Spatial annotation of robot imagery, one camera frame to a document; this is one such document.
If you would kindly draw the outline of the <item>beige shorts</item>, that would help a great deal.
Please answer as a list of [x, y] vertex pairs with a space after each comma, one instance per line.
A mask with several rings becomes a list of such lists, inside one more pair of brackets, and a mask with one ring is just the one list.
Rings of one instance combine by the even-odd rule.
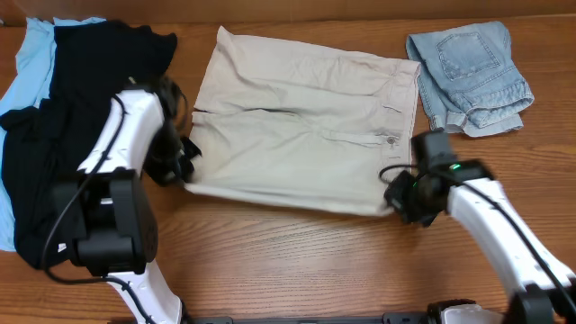
[[385, 216], [380, 171], [410, 162], [419, 64], [219, 29], [193, 110], [186, 189]]

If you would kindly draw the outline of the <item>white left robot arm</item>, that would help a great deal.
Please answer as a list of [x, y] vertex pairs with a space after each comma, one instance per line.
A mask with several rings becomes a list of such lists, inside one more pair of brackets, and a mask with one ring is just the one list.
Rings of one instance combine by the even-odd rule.
[[141, 183], [192, 180], [202, 152], [175, 123], [188, 101], [170, 78], [130, 80], [111, 100], [110, 113], [76, 172], [52, 191], [58, 217], [44, 244], [40, 267], [66, 285], [107, 283], [137, 323], [188, 323], [185, 303], [163, 277], [156, 255], [158, 224]]

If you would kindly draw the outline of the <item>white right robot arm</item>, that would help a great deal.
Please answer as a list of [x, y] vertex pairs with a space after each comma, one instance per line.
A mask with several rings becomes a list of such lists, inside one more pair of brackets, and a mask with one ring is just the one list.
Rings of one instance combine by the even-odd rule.
[[401, 165], [384, 200], [405, 224], [428, 227], [441, 212], [469, 231], [507, 295], [505, 312], [467, 299], [431, 303], [423, 312], [387, 313], [385, 323], [575, 324], [575, 273], [537, 238], [512, 206], [501, 183], [479, 160], [461, 160], [447, 133], [411, 140], [413, 165]]

